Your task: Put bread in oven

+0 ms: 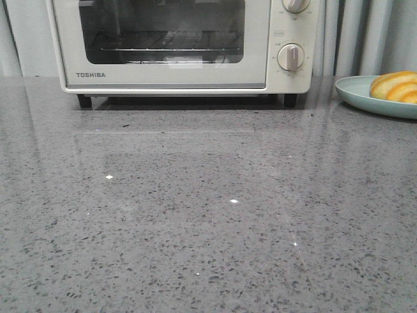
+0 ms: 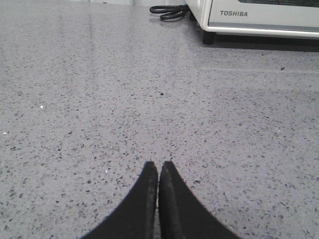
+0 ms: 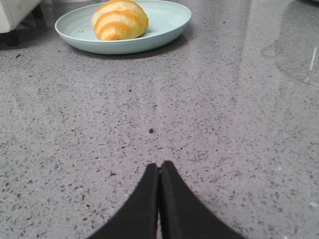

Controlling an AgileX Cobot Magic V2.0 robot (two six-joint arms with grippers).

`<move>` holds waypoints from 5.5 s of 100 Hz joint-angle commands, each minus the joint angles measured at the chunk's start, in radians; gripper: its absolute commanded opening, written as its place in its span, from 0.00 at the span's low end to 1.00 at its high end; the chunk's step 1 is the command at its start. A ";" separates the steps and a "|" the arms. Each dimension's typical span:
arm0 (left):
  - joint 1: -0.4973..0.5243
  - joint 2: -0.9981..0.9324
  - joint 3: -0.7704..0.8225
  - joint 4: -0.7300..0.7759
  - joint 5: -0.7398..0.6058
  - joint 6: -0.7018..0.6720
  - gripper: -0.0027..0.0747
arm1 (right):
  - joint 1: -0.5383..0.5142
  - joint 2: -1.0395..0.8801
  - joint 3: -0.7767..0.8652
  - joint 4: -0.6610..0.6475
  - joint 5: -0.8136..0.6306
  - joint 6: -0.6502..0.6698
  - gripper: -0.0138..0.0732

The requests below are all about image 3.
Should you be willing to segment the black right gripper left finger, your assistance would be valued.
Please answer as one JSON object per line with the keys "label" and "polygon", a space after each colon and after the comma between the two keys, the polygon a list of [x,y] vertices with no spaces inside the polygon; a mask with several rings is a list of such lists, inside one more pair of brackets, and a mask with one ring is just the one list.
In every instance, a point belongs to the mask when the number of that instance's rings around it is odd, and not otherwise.
{"label": "black right gripper left finger", "polygon": [[155,239],[158,223],[159,170],[146,166],[137,187],[115,215],[91,239]]}

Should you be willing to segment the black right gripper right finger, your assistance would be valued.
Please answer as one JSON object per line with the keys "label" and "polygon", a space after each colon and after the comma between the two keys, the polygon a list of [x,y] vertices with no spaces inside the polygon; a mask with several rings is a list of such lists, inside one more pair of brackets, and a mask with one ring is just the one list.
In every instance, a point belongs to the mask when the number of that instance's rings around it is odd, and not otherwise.
{"label": "black right gripper right finger", "polygon": [[241,239],[193,194],[171,161],[160,167],[160,220],[164,239]]}

